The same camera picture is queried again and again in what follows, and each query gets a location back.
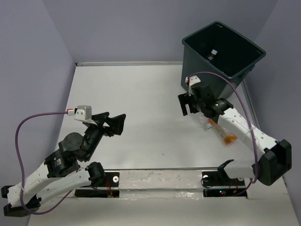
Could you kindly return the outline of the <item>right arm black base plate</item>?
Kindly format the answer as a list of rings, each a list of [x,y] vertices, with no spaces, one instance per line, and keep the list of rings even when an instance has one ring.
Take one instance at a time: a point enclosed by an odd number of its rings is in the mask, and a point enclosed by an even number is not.
[[[238,179],[230,179],[218,171],[202,171],[201,185],[203,197],[247,197],[246,184]]]

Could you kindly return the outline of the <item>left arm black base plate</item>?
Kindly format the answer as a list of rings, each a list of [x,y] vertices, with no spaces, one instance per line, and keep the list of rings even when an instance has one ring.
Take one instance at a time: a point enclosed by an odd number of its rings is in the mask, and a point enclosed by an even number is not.
[[[75,190],[77,198],[119,198],[119,171],[106,170],[106,179],[99,185],[82,186]]]

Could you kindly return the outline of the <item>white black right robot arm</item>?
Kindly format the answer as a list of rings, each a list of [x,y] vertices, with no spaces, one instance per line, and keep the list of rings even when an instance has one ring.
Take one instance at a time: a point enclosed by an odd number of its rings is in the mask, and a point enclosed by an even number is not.
[[[201,112],[221,127],[233,133],[254,153],[250,161],[228,160],[216,173],[217,181],[226,185],[233,179],[259,180],[272,185],[292,168],[292,146],[278,141],[255,127],[224,98],[215,98],[208,84],[196,76],[188,82],[189,90],[178,96],[183,115]]]

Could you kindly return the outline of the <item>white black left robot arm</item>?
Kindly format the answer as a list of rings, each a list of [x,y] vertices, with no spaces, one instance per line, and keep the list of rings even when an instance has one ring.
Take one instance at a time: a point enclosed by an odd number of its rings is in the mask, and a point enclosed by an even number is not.
[[[93,115],[89,106],[78,106],[60,112],[61,115],[74,117],[86,126],[83,135],[77,132],[68,134],[58,144],[58,149],[45,158],[43,163],[29,176],[25,176],[21,159],[18,136],[21,126],[29,119],[44,116],[43,113],[25,118],[18,125],[15,133],[15,148],[21,168],[21,182],[14,186],[4,186],[1,196],[8,204],[3,212],[6,217],[25,217],[39,215],[41,205],[54,197],[68,196],[82,186],[93,189],[105,187],[112,197],[111,184],[118,184],[117,175],[106,176],[99,162],[92,162],[81,169],[80,162],[88,162],[103,137],[120,136],[123,132],[125,114],[109,117],[108,112]]]

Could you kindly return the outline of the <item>clear bottle white cap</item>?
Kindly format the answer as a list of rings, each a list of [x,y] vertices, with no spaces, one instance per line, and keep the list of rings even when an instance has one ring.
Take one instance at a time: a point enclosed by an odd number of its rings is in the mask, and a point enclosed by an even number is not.
[[[212,62],[215,60],[217,53],[217,50],[212,49],[211,52],[205,57],[205,59],[209,62]]]

